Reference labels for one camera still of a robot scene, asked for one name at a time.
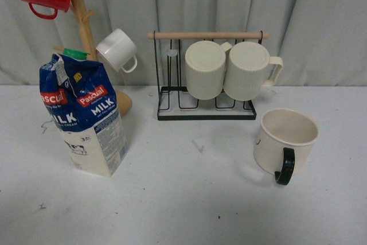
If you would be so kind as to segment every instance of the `wooden base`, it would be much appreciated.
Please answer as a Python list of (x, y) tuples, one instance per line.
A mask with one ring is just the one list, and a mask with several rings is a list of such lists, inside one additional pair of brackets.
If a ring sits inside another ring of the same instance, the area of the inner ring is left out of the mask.
[(117, 105), (119, 107), (120, 116), (122, 117), (131, 108), (132, 102), (130, 97), (122, 91), (116, 91)]

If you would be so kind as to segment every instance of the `pascual logo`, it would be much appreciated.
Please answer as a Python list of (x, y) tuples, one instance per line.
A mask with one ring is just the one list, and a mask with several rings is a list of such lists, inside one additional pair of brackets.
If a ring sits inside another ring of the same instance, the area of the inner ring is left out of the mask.
[(43, 102), (48, 105), (65, 104), (68, 102), (65, 91), (62, 88), (53, 93), (41, 93), (41, 97)]
[(86, 107), (90, 103), (92, 103), (94, 100), (106, 94), (107, 94), (107, 90), (104, 88), (103, 85), (100, 85), (94, 91), (89, 93), (88, 95), (78, 98), (78, 102), (81, 104), (81, 106)]

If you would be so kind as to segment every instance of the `wooden handle bar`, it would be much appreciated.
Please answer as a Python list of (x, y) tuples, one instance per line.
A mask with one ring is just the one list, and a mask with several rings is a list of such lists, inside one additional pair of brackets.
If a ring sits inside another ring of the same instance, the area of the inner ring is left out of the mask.
[[(258, 33), (148, 33), (149, 39), (156, 39), (156, 40), (211, 40), (211, 39), (222, 39), (222, 38), (233, 38), (233, 39), (247, 39), (247, 40), (260, 40), (261, 39), (261, 32)], [(269, 33), (263, 33), (262, 39), (269, 38)]]

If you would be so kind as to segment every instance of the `mark on table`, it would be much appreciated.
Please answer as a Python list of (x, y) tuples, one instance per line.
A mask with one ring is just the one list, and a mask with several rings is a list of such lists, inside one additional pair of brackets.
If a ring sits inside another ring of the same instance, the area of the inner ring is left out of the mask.
[(197, 143), (196, 143), (196, 141), (195, 140), (191, 140), (191, 143), (193, 143), (193, 145), (196, 147), (196, 149), (200, 152), (200, 153), (202, 153), (203, 151), (204, 151), (204, 146), (199, 146)]
[(47, 127), (45, 126), (45, 124), (47, 124), (47, 123), (52, 123), (52, 119), (51, 120), (47, 120), (46, 122), (44, 122), (42, 124), (41, 128), (44, 129), (43, 132), (42, 132), (42, 134), (45, 134), (45, 132), (47, 130)]

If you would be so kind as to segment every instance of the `mug handle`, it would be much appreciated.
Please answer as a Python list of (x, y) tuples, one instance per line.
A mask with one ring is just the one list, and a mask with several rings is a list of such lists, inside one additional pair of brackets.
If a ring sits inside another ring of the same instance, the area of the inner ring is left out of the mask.
[(281, 172), (275, 172), (275, 181), (279, 185), (286, 186), (291, 180), (295, 164), (294, 149), (283, 149), (283, 166)]
[(29, 7), (30, 7), (30, 9), (32, 10), (32, 12), (33, 12), (36, 16), (38, 16), (38, 17), (40, 17), (40, 18), (43, 18), (44, 20), (53, 20), (53, 19), (55, 19), (55, 18), (56, 18), (56, 16), (57, 16), (57, 9), (54, 9), (53, 14), (51, 14), (51, 15), (40, 14), (39, 12), (37, 12), (37, 11), (34, 9), (34, 7), (33, 7), (32, 3), (28, 3), (28, 4), (29, 4)]
[(270, 64), (276, 65), (273, 78), (265, 80), (263, 86), (273, 86), (276, 83), (278, 75), (283, 70), (283, 60), (281, 57), (270, 57)]
[(136, 68), (136, 66), (138, 65), (138, 59), (136, 58), (136, 56), (134, 56), (134, 65), (129, 69), (129, 70), (126, 70), (125, 68), (121, 68), (122, 71), (124, 71), (125, 73), (130, 73), (132, 72), (132, 70), (134, 70)]

